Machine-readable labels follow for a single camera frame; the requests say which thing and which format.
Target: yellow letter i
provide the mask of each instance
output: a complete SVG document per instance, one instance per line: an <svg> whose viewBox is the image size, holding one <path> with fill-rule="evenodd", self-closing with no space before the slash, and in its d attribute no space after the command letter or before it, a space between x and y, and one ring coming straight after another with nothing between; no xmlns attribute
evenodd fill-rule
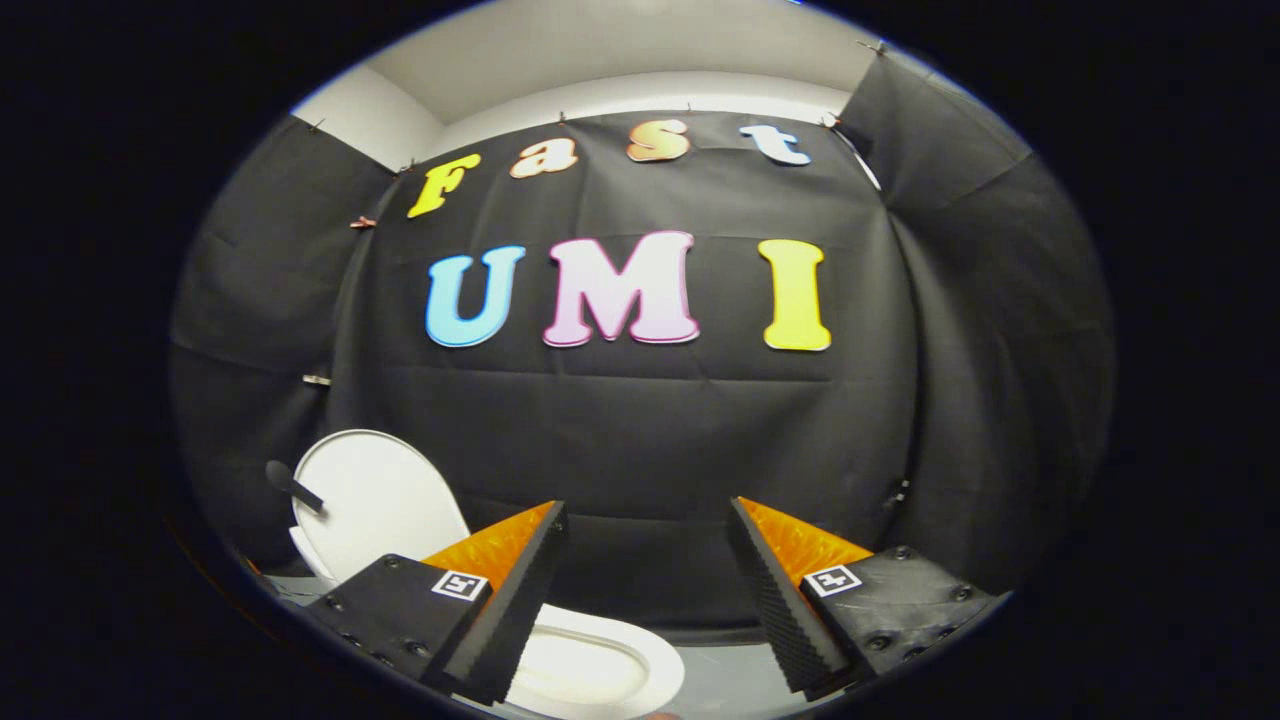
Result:
<svg viewBox="0 0 1280 720"><path fill-rule="evenodd" d="M831 347L831 332L818 314L822 250L797 240L765 240L759 250L773 266L773 324L764 328L764 343L774 350Z"/></svg>

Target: toilet bowl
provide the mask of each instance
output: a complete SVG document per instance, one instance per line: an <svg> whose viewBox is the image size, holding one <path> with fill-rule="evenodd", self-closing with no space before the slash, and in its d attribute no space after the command letter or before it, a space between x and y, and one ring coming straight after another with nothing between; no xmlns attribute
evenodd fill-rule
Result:
<svg viewBox="0 0 1280 720"><path fill-rule="evenodd" d="M289 536L329 588L389 552L428 557L471 534L440 473L385 433L323 438L294 479L324 506L294 498ZM684 679L676 648L649 630L543 605L506 703L563 720L625 720L660 708Z"/></svg>

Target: gray floor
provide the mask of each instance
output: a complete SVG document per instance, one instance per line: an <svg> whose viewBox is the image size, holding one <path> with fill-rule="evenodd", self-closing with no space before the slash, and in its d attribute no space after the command letter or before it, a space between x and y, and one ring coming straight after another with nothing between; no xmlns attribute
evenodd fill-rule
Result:
<svg viewBox="0 0 1280 720"><path fill-rule="evenodd" d="M280 591L280 597L297 605L310 605L324 594L324 587L315 578L270 577ZM801 693L787 692L782 671L767 644L727 647L676 647L685 662L685 684L660 712L673 714L682 720L774 720L799 719L814 707L835 700L828 696L817 702L805 702ZM497 705L484 707L466 698L458 702L508 720L547 720L527 710Z"/></svg>

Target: black backdrop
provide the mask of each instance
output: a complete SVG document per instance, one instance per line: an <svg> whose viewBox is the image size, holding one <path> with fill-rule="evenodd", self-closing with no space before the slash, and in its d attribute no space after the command letter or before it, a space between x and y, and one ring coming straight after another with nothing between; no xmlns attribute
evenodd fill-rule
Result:
<svg viewBox="0 0 1280 720"><path fill-rule="evenodd" d="M631 128L668 114L575 118L393 183L285 120L212 209L175 311L179 423L211 514L259 564L284 562L292 521L261 466L371 428L424 452L472 529L566 500L572 541L550 602L573 610L660 629L754 625L723 538L739 495L874 550L901 514L892 542L1010 589L1062 533L1102 448L1106 292L1082 220L1030 150L966 97L911 92L904 61L879 59L844 113L874 140L864 150L883 196L817 122L677 113L690 151L641 164L625 154ZM739 131L756 124L813 161L771 160ZM577 164L509 176L522 149L554 137L575 141ZM408 218L425 170L471 154L479 167L444 205ZM361 214L378 227L349 229ZM662 229L694 237L696 340L543 342L552 245L598 238L622 268ZM824 252L827 350L763 342L768 238ZM431 342L431 264L506 245L527 255L503 328L472 347ZM479 263L463 275L461 316L479 313L486 282Z"/></svg>
<svg viewBox="0 0 1280 720"><path fill-rule="evenodd" d="M1249 208L1262 205L1240 196L1263 167L1256 132L1275 106L1243 97L1266 87L1249 73L1266 67L1266 10L1020 4L1010 32L996 22L1009 8L851 5L868 27L929 47L1064 174L1100 237L1123 368L1111 448L1073 542L989 633L859 716L968 706L1103 716L1117 705L1202 716L1252 705L1263 665L1251 662L1251 633L1263 611L1239 598L1258 568L1251 548L1266 506L1249 491L1263 478L1247 461L1265 425L1242 427L1231 407L1266 387L1240 345L1260 327L1249 307L1268 272L1242 261L1256 256ZM348 692L353 676L280 650L238 615L152 502L165 500L218 585L247 602L184 510L164 389L170 307L183 242L244 149L319 83L440 10L404 5L360 23L346 3L148 10L32 6L12 38L44 58L23 69L17 117L59 149L29 168L52 186L88 163L110 168L110 182L76 211L46 184L19 188L24 208L64 232L17 245L27 264L13 266L38 283L28 299L41 311L13 320L44 351L14 360L24 378L49 380L29 450L52 482L20 488L41 502L8 525L35 560L14 588L27 642L9 698L33 717L351 717L384 696ZM88 119L86 108L113 111ZM100 348L93 372L86 348Z"/></svg>

